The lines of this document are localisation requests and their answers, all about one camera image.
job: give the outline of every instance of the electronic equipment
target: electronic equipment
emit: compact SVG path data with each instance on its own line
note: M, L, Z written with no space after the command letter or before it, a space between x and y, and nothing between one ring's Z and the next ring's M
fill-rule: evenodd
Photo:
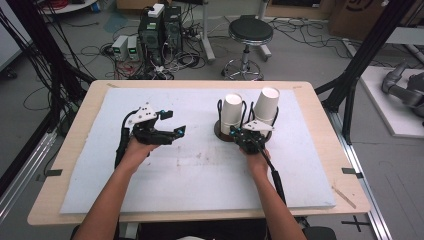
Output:
M182 45L182 26L181 26L181 7L169 6L164 12L165 34L168 49L176 54L183 50Z
M128 55L131 61L140 61L141 58L141 46L138 41L138 36L128 37Z
M147 13L147 16L160 17L164 8L165 8L165 5L160 3L155 3L155 5L153 5L153 10L149 10L149 12Z
M165 29L162 17L141 16L138 35L142 43L146 65L162 66L164 63Z
M128 57L128 36L119 36L113 43L112 50L117 61L125 61Z

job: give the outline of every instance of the wooden table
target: wooden table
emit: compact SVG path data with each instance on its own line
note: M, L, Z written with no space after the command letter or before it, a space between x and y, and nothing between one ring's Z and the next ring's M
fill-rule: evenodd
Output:
M324 171L333 190L337 205L331 209L293 209L295 216L326 214L357 214L370 210L368 200L354 174L344 174L342 168L352 166L317 98L307 82L262 81L116 81L98 80L91 87L69 130L52 169L63 169L61 176L48 177L28 216L31 225L81 223L85 214L60 214L70 177L81 153L85 139L100 110L109 88L224 88L262 89L273 86L293 90L304 115ZM122 222L184 221L206 219L237 219L263 217L262 210L196 211L122 214Z

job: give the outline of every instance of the black pole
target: black pole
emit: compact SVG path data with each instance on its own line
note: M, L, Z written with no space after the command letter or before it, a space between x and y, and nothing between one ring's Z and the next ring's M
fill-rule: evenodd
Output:
M332 112L337 112L343 100L349 98L343 119L343 136L348 140L348 144L351 144L349 134L356 84L414 2L415 0L391 0L343 74L315 89L317 94L333 89L329 97L322 102L324 108Z

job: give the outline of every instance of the forearm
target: forearm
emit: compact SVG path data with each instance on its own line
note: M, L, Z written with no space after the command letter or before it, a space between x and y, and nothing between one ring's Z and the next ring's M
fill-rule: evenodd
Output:
M287 206L278 196L266 174L253 176L273 240L306 239Z
M118 168L97 197L73 239L112 239L131 174Z

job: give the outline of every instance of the power supply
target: power supply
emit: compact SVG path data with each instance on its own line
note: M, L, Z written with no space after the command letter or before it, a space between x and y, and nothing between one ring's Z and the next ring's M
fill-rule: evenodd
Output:
M125 61L128 57L128 36L119 36L113 43L112 50L117 61Z
M140 61L142 52L137 36L128 37L128 54L131 61Z

